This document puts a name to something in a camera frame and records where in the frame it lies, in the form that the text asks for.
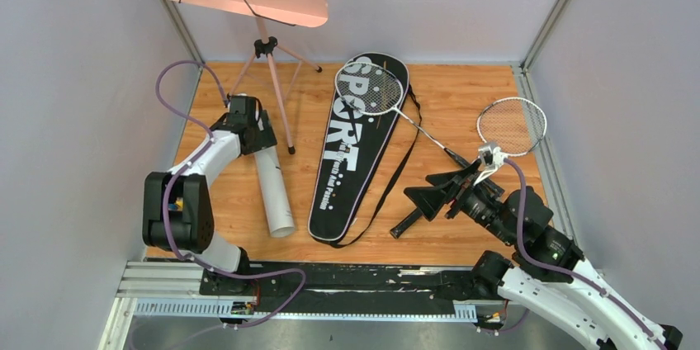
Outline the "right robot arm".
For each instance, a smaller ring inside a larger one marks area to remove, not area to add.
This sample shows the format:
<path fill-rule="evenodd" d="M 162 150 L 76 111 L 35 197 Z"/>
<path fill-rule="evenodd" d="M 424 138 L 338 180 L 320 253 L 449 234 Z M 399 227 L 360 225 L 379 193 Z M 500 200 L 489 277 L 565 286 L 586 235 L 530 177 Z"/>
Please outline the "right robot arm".
<path fill-rule="evenodd" d="M 680 330 L 646 318 L 612 289 L 575 242 L 550 225 L 553 212 L 532 187 L 503 198 L 492 181 L 476 181 L 478 167 L 428 175 L 426 187 L 404 189 L 427 220 L 449 206 L 447 218 L 463 213 L 514 247 L 509 258 L 493 251 L 479 258 L 471 273 L 478 296 L 513 300 L 586 349 L 679 348 Z"/>

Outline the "black sport racket bag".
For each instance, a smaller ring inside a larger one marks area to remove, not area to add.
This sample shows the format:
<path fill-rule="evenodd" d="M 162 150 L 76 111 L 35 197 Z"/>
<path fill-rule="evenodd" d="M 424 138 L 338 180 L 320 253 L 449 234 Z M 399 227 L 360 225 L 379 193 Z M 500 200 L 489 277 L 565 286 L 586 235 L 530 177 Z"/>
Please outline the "black sport racket bag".
<path fill-rule="evenodd" d="M 317 242 L 344 248 L 343 239 L 389 146 L 399 118 L 395 113 L 362 116 L 333 94 L 307 229 Z"/>

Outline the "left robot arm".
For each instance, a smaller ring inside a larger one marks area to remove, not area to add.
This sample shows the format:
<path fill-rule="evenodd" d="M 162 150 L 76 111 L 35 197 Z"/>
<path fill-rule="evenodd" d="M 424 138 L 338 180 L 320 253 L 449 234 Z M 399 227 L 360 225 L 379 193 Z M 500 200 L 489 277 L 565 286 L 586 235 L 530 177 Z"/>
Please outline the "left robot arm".
<path fill-rule="evenodd" d="M 197 149 L 166 172 L 144 181 L 142 239 L 221 274 L 234 295 L 253 284 L 247 252 L 215 231 L 210 187 L 230 163 L 253 155 L 268 220 L 286 218 L 289 201 L 277 156 L 277 138 L 260 100 L 229 98 L 229 110 L 211 127 Z"/>

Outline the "white shuttlecock tube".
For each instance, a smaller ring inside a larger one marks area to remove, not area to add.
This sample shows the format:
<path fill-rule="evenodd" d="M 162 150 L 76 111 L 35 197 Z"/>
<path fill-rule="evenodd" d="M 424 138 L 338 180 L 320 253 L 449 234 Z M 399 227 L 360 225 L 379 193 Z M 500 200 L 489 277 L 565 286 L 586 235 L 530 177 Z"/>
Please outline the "white shuttlecock tube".
<path fill-rule="evenodd" d="M 254 154 L 267 227 L 273 238 L 285 238 L 296 230 L 275 146 Z"/>

